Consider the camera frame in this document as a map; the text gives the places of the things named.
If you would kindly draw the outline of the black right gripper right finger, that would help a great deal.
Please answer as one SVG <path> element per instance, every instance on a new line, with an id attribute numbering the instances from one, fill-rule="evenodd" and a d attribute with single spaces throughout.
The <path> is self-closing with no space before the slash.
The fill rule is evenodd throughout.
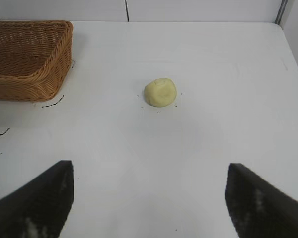
<path id="1" fill-rule="evenodd" d="M 240 238 L 298 238 L 298 202 L 241 163 L 231 163 L 226 206 Z"/>

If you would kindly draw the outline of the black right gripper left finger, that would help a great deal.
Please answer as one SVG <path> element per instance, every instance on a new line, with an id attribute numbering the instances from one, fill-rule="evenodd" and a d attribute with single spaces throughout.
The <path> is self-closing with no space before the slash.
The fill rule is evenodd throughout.
<path id="1" fill-rule="evenodd" d="M 74 201 L 71 161 L 59 161 L 0 200 L 0 238 L 57 238 Z"/>

